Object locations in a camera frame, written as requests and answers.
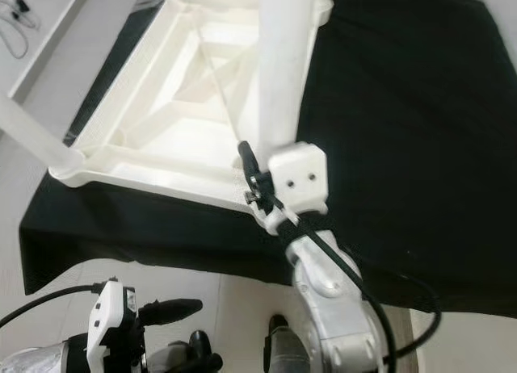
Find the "black fabric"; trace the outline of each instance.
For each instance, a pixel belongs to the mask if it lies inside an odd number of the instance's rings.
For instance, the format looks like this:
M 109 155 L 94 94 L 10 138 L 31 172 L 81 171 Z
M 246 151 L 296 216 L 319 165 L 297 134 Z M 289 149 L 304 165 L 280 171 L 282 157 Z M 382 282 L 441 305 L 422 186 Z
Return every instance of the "black fabric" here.
M 298 138 L 327 153 L 338 243 L 368 260 L 384 303 L 428 308 L 390 269 L 431 285 L 446 311 L 517 317 L 517 78 L 490 14 L 473 0 L 334 1 Z M 20 241 L 27 293 L 91 258 L 291 274 L 250 216 L 98 183 L 45 178 Z

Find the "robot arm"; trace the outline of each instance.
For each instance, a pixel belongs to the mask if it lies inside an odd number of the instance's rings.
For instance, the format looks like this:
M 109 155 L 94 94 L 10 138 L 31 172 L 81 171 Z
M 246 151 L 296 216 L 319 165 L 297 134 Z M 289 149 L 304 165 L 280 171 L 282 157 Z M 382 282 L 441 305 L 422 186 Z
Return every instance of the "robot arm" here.
M 250 184 L 246 199 L 257 222 L 271 235 L 282 236 L 282 225 L 288 220 L 296 225 L 299 214 L 326 214 L 326 155 L 317 146 L 300 143 L 277 153 L 269 160 L 269 172 L 265 174 L 259 171 L 246 142 L 239 145 L 239 153 Z M 317 235 L 359 275 L 357 265 L 339 250 L 331 231 Z M 382 369 L 380 342 L 364 310 L 359 288 L 306 235 L 291 239 L 286 255 L 294 267 L 293 286 L 312 322 L 306 334 L 311 371 Z

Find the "white pipe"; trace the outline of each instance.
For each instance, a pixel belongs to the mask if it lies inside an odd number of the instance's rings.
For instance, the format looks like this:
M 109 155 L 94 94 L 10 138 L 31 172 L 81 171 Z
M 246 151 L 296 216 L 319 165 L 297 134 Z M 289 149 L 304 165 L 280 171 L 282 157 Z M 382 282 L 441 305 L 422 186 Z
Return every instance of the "white pipe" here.
M 319 16 L 318 26 L 323 26 L 329 21 L 333 6 L 334 2 L 332 0 L 316 0 L 316 11 Z
M 258 159 L 296 139 L 314 0 L 260 0 Z
M 77 169 L 83 156 L 48 133 L 13 100 L 0 94 L 0 128 L 56 174 Z

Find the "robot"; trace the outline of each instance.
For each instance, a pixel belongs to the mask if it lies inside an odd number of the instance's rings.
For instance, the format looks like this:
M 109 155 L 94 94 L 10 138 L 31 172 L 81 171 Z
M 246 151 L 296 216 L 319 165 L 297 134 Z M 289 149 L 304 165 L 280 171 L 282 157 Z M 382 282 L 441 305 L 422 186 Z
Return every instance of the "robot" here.
M 306 340 L 311 371 L 384 371 L 385 364 L 388 371 L 396 371 L 396 358 L 413 351 L 425 339 L 395 350 L 393 332 L 382 307 L 362 284 L 351 256 L 339 249 L 332 232 L 324 228 L 321 221 L 325 221 L 328 196 L 325 153 L 316 145 L 294 144 L 274 154 L 268 162 L 269 170 L 263 173 L 246 142 L 238 149 L 250 186 L 246 202 L 257 223 L 286 245 L 287 259 L 293 266 L 292 285 L 311 319 L 305 333 L 299 334 Z M 323 228 L 315 231 L 311 225 Z M 0 371 L 188 373 L 222 368 L 221 356 L 212 352 L 208 337 L 199 331 L 189 342 L 174 342 L 146 356 L 145 327 L 190 316 L 203 307 L 199 300 L 156 301 L 137 309 L 134 288 L 116 279 L 88 287 L 83 291 L 99 293 L 90 313 L 88 333 L 60 345 L 10 356 L 0 364 Z M 383 327 L 386 357 L 381 353 L 372 318 L 364 309 L 363 297 L 369 300 Z M 32 302 L 30 307 L 2 319 L 0 328 L 39 303 L 43 302 Z

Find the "black power cord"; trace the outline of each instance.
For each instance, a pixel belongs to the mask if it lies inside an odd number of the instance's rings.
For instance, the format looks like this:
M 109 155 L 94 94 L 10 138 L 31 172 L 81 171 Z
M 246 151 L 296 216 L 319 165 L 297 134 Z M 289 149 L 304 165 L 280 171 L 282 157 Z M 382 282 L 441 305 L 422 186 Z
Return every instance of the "black power cord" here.
M 11 26 L 12 31 L 16 31 L 18 36 L 23 42 L 23 50 L 21 52 L 15 51 L 15 46 L 11 43 L 9 36 L 2 30 L 0 30 L 0 39 L 3 40 L 7 47 L 7 51 L 17 60 L 24 58 L 29 51 L 29 39 L 19 27 L 25 26 L 37 30 L 39 24 L 34 19 L 27 16 L 27 13 L 31 10 L 30 7 L 24 0 L 15 0 L 15 3 L 9 0 L 0 0 L 0 5 L 7 6 L 11 11 L 11 18 L 8 19 L 0 15 L 0 20 L 5 24 Z
M 267 195 L 268 199 L 277 206 L 286 216 L 289 213 L 286 211 L 284 204 L 276 198 L 274 195 Z M 379 318 L 380 325 L 385 333 L 386 346 L 388 348 L 388 355 L 386 356 L 386 363 L 388 364 L 388 373 L 395 373 L 397 371 L 397 346 L 395 343 L 395 335 L 393 329 L 389 323 L 388 316 L 385 310 L 380 305 L 379 300 L 370 293 L 370 291 L 363 284 L 363 280 L 356 274 L 354 270 L 350 268 L 345 261 L 339 257 L 339 255 L 325 242 L 318 234 L 310 228 L 304 221 L 296 216 L 296 222 L 289 219 L 291 223 L 300 230 L 301 233 L 310 238 L 314 243 L 350 278 L 350 280 L 359 288 L 363 297 L 370 303 L 373 311 Z
M 14 310 L 11 314 L 3 317 L 0 320 L 0 329 L 3 326 L 7 325 L 12 320 L 16 319 L 18 316 L 24 314 L 25 312 L 27 312 L 29 310 L 32 310 L 34 307 L 37 307 L 43 303 L 46 303 L 50 300 L 54 300 L 61 296 L 75 294 L 76 292 L 84 292 L 84 291 L 89 291 L 93 294 L 100 294 L 101 291 L 103 290 L 105 284 L 106 283 L 94 283 L 89 286 L 75 286 L 75 287 L 65 288 L 60 291 L 55 291 L 55 292 L 52 292 L 45 296 L 41 296 L 40 298 L 25 304 L 24 306 L 18 308 L 17 310 Z
M 353 259 L 359 259 L 361 262 L 366 263 L 374 268 L 377 268 L 378 270 L 381 270 L 387 274 L 391 274 L 393 276 L 397 276 L 400 279 L 412 282 L 413 284 L 417 285 L 418 287 L 422 288 L 425 292 L 427 297 L 429 298 L 429 304 L 432 307 L 432 312 L 434 313 L 433 320 L 429 327 L 427 327 L 426 331 L 424 331 L 417 339 L 409 343 L 408 345 L 402 347 L 401 349 L 397 350 L 397 358 L 405 357 L 408 354 L 411 354 L 416 351 L 417 348 L 422 346 L 424 343 L 429 341 L 433 335 L 435 335 L 436 330 L 438 330 L 439 325 L 442 321 L 442 310 L 439 305 L 439 297 L 438 294 L 429 286 L 427 283 L 424 283 L 422 280 L 419 280 L 413 276 L 409 276 L 400 272 L 396 272 L 394 270 L 390 270 L 388 268 L 385 268 L 383 266 L 380 266 L 376 262 L 373 262 L 370 259 L 365 258 L 363 255 L 360 255 L 356 252 L 354 252 L 350 247 L 345 247 L 343 250 Z M 384 363 L 388 362 L 388 356 L 385 356 L 383 358 Z

